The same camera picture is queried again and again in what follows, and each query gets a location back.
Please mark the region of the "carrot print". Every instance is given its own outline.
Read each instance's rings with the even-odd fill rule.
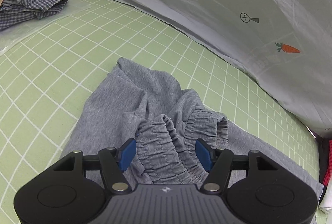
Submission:
[[[293,54],[293,53],[300,53],[301,51],[292,47],[292,46],[289,46],[287,44],[283,44],[282,42],[280,43],[277,43],[276,42],[276,45],[279,47],[278,48],[278,52],[280,52],[281,50],[283,50],[285,53],[288,53],[288,54]]]

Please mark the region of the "gray sheet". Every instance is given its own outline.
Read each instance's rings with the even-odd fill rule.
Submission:
[[[197,92],[181,90],[177,80],[128,59],[117,65],[86,101],[61,157],[71,150],[96,154],[135,138],[137,154],[124,173],[132,187],[142,184],[202,184],[207,176],[195,155],[195,141],[235,154],[263,152],[311,186],[319,198],[323,186],[286,155],[241,130],[221,114],[207,110]],[[87,177],[102,185],[99,172]],[[230,186],[245,172],[233,172]]]
[[[332,0],[117,1],[180,29],[316,133],[332,134]]]

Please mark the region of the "green cutting mat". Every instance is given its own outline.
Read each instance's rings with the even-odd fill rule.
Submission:
[[[0,223],[19,223],[15,192],[54,163],[86,99],[126,57],[172,74],[204,104],[275,146],[318,179],[306,127],[257,84],[184,34],[112,0],[61,19],[0,57]],[[318,223],[325,223],[319,211]]]

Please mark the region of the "logo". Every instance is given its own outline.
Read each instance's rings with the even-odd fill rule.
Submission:
[[[161,189],[162,191],[164,191],[165,193],[170,192],[172,189],[170,189],[168,186],[164,187]]]

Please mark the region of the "crosshair symbol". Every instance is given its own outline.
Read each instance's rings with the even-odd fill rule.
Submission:
[[[249,17],[248,14],[241,13],[241,14],[240,14],[240,18],[241,18],[241,20],[242,20],[243,22],[245,22],[245,23],[250,22],[250,17]]]

